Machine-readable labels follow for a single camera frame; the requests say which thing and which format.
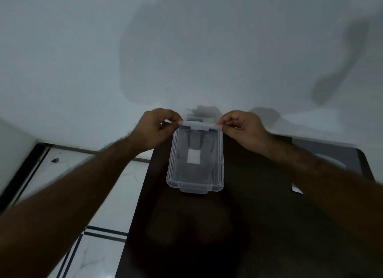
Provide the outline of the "person's right forearm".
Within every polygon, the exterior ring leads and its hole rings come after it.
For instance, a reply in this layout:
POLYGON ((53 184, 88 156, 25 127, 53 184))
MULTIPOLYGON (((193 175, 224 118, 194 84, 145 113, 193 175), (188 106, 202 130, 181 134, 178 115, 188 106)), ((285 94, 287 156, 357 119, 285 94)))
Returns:
POLYGON ((294 184, 342 229, 383 256, 383 186, 342 169, 269 133, 259 153, 294 175, 294 184))

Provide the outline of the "person's right hand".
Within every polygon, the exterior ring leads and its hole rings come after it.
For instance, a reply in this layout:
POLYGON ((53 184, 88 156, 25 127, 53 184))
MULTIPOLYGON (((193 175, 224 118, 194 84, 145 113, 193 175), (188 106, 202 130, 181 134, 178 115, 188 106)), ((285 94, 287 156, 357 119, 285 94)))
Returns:
POLYGON ((265 157, 268 156, 272 139, 258 115, 239 110, 230 111, 224 114, 217 124, 231 124, 241 127, 241 130, 223 133, 237 141, 245 149, 265 157))

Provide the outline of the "person's left hand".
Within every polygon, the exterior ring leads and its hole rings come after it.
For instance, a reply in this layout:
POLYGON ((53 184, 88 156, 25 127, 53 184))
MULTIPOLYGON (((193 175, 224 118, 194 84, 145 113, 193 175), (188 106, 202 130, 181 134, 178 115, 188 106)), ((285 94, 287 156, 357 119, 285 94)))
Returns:
POLYGON ((183 118, 175 111, 156 108, 146 111, 128 137, 130 150, 134 156, 152 150, 161 145, 174 133, 162 132, 162 122, 182 121, 183 118))

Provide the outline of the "person's left forearm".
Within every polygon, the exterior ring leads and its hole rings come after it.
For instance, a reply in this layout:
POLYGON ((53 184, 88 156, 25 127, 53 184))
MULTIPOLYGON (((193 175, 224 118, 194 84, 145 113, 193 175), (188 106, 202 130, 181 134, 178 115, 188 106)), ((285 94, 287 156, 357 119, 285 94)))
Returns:
POLYGON ((46 278, 138 154, 133 134, 0 215, 0 278, 46 278))

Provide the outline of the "clear plastic container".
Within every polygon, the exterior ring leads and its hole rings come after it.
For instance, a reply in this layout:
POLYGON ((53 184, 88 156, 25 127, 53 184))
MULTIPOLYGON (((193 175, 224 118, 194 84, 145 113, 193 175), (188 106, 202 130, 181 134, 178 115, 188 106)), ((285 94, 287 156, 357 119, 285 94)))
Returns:
POLYGON ((224 188, 223 132, 217 124, 183 121, 173 134, 166 182, 189 194, 224 188), (188 149, 201 151, 200 164, 187 163, 188 149))

